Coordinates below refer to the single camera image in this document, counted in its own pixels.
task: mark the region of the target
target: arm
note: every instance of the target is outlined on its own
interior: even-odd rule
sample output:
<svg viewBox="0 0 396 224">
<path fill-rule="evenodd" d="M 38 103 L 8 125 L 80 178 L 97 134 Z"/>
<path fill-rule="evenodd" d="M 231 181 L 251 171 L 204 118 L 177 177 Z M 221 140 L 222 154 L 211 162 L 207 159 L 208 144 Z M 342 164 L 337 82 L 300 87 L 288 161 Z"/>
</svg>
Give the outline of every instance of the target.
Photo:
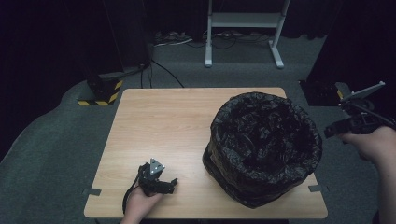
<svg viewBox="0 0 396 224">
<path fill-rule="evenodd" d="M 379 174 L 379 219 L 382 224 L 396 221 L 396 132 L 380 127 L 370 134 L 341 134 L 363 158 L 371 161 Z"/>
<path fill-rule="evenodd" d="M 148 197 L 140 187 L 135 188 L 129 195 L 125 215 L 120 224 L 138 224 L 162 197 L 160 193 Z"/>
</svg>

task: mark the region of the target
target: light wood tabletop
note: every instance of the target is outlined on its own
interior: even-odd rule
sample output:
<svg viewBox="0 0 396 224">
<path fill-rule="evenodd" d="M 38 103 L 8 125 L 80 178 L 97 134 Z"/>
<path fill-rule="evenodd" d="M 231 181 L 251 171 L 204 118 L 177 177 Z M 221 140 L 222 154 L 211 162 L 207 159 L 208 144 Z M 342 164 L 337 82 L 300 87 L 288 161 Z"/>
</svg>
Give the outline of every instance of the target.
<svg viewBox="0 0 396 224">
<path fill-rule="evenodd" d="M 140 165 L 156 159 L 161 181 L 178 178 L 148 218 L 325 218 L 315 175 L 276 201 L 250 209 L 234 201 L 207 172 L 202 156 L 210 124 L 223 104 L 240 93 L 286 97 L 280 88 L 129 89 L 123 92 L 92 184 L 86 217 L 122 217 L 122 199 Z"/>
</svg>

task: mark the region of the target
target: black garbage bag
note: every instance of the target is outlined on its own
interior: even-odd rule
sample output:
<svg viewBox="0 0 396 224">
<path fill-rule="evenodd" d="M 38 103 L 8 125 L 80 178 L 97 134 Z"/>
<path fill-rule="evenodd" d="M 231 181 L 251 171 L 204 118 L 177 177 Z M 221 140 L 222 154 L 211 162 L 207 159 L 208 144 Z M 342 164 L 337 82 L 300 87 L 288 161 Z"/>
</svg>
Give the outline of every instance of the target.
<svg viewBox="0 0 396 224">
<path fill-rule="evenodd" d="M 246 207 L 269 203 L 314 172 L 322 154 L 315 123 L 291 100 L 248 92 L 215 116 L 203 163 Z"/>
</svg>

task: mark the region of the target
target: gray carpet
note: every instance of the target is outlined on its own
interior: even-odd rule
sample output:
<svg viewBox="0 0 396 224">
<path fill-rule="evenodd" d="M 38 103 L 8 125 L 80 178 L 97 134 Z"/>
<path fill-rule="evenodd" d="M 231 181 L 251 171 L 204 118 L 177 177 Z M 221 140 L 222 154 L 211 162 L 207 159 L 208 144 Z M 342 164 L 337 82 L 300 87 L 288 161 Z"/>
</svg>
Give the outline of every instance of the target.
<svg viewBox="0 0 396 224">
<path fill-rule="evenodd" d="M 212 68 L 205 68 L 205 48 L 187 45 L 157 47 L 153 59 L 187 88 L 281 87 L 310 114 L 322 133 L 344 114 L 335 106 L 309 106 L 298 80 L 307 78 L 323 42 L 281 38 L 278 48 L 285 64 L 282 70 L 275 67 L 266 43 L 237 43 L 229 49 L 214 49 Z M 215 40 L 215 45 L 226 47 L 230 42 Z M 180 88 L 155 64 L 152 75 L 153 88 Z M 121 92 L 140 88 L 139 74 L 123 80 Z M 149 88 L 146 72 L 143 83 Z M 339 85 L 347 90 L 345 84 Z M 92 185 L 121 95 L 114 105 L 78 106 L 77 98 L 87 89 L 85 82 L 77 84 L 65 93 L 57 108 L 32 122 L 16 139 L 0 164 L 0 223 L 95 223 L 83 215 L 88 198 L 84 189 Z M 370 223 L 376 211 L 377 177 L 374 167 L 362 161 L 352 146 L 336 138 L 324 140 L 316 176 L 319 184 L 329 189 L 323 192 L 328 217 L 290 220 L 291 224 Z"/>
</svg>

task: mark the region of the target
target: white metal frame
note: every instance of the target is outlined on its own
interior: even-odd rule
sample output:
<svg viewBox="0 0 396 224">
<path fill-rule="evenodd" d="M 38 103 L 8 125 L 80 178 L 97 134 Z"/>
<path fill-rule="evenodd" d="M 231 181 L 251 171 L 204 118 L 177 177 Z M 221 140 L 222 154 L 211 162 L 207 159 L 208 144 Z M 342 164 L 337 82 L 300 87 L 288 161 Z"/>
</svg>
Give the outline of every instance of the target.
<svg viewBox="0 0 396 224">
<path fill-rule="evenodd" d="M 263 27 L 276 28 L 274 40 L 268 41 L 273 53 L 276 67 L 283 68 L 277 43 L 282 32 L 283 23 L 286 19 L 290 0 L 285 0 L 282 11 L 279 13 L 226 13 L 212 12 L 212 0 L 209 0 L 207 12 L 207 40 L 205 52 L 205 66 L 211 67 L 212 61 L 212 27 Z"/>
</svg>

